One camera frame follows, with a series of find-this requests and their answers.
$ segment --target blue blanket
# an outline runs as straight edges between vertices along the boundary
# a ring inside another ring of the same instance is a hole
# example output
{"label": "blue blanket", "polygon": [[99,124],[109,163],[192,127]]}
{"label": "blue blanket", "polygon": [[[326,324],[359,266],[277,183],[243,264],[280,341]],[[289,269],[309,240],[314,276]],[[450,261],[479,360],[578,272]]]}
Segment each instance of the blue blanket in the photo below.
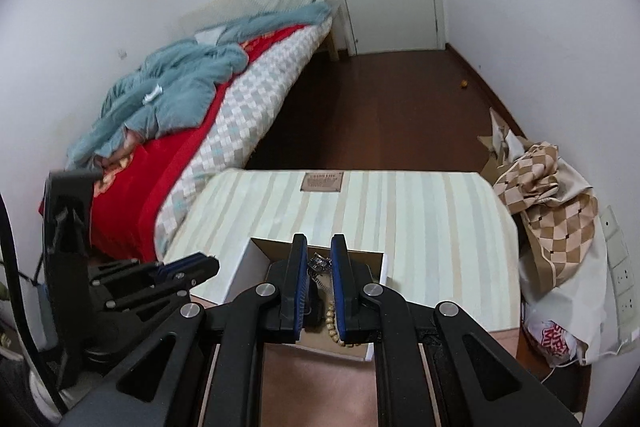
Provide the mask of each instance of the blue blanket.
{"label": "blue blanket", "polygon": [[100,118],[67,151],[67,169],[93,167],[123,146],[126,130],[142,142],[198,127],[216,86],[240,73],[248,57],[238,42],[295,24],[319,24],[331,13],[325,2],[287,12],[271,12],[226,23],[218,44],[183,39],[149,55],[140,68],[109,90]]}

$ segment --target wall socket panel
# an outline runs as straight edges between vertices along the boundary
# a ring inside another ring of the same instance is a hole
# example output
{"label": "wall socket panel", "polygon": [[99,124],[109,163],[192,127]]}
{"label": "wall socket panel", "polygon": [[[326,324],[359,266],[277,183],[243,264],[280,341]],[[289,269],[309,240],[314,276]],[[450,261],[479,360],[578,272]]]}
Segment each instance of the wall socket panel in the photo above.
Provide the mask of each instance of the wall socket panel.
{"label": "wall socket panel", "polygon": [[600,215],[600,222],[607,241],[607,262],[618,314],[618,340],[622,346],[638,338],[640,314],[636,305],[636,280],[625,238],[610,206]]}

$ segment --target box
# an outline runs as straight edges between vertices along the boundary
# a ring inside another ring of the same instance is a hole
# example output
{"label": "box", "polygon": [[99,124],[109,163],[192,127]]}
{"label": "box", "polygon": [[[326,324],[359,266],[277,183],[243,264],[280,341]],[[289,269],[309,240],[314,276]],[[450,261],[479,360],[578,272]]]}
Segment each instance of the box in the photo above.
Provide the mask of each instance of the box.
{"label": "box", "polygon": [[[220,299],[222,302],[216,304],[231,302],[247,288],[264,282],[271,264],[287,259],[290,250],[290,243],[258,239],[255,237],[250,238],[232,277],[227,281],[216,281],[218,285],[220,285],[220,283],[224,285],[222,290],[224,297]],[[387,257],[385,254],[381,252],[355,250],[348,250],[348,252],[351,259],[358,263],[367,264],[367,266],[370,267],[371,274],[377,282],[385,284],[387,268]],[[310,257],[316,253],[327,258],[330,256],[329,248],[308,247],[308,255]],[[324,299],[326,303],[327,299],[324,296],[324,291],[319,289],[319,292],[321,298]],[[198,295],[197,288],[194,288],[192,293],[196,297],[202,297]],[[369,361],[373,358],[372,344],[363,344],[354,347],[339,346],[332,341],[325,325],[314,328],[313,331],[309,329],[303,330],[300,335],[300,340],[296,343],[296,347],[349,360]]]}

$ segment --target checkered fabric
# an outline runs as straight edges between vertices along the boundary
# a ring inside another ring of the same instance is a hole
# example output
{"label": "checkered fabric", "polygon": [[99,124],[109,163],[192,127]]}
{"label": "checkered fabric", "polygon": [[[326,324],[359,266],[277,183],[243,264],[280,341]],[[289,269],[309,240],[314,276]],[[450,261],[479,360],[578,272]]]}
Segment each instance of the checkered fabric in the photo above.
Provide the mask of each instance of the checkered fabric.
{"label": "checkered fabric", "polygon": [[538,242],[552,287],[569,279],[591,246],[598,201],[590,187],[569,200],[558,198],[558,147],[531,147],[500,176],[494,191],[511,214],[520,213]]}
{"label": "checkered fabric", "polygon": [[217,172],[244,167],[331,24],[328,18],[274,44],[226,90],[215,123],[156,217],[154,243],[159,260],[207,181]]}

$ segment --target blue gripper pad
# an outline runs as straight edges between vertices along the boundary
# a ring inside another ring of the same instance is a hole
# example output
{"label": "blue gripper pad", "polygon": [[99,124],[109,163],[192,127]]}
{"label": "blue gripper pad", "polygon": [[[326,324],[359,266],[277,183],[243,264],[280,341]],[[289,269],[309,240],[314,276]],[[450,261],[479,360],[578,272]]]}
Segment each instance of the blue gripper pad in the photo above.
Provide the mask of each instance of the blue gripper pad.
{"label": "blue gripper pad", "polygon": [[298,284],[296,285],[296,326],[294,333],[297,339],[300,338],[302,322],[305,317],[305,303],[309,289],[309,273],[307,270],[307,245],[306,237],[300,246],[300,264],[298,266]]}
{"label": "blue gripper pad", "polygon": [[341,339],[346,337],[346,309],[343,289],[343,272],[345,260],[349,263],[347,245],[342,234],[331,239],[331,276],[334,286],[335,326]]}
{"label": "blue gripper pad", "polygon": [[197,252],[182,259],[178,259],[177,261],[173,261],[172,263],[161,265],[158,267],[154,279],[156,280],[156,283],[164,282],[178,272],[184,272],[189,269],[190,266],[193,266],[206,258],[207,256],[202,252]]}

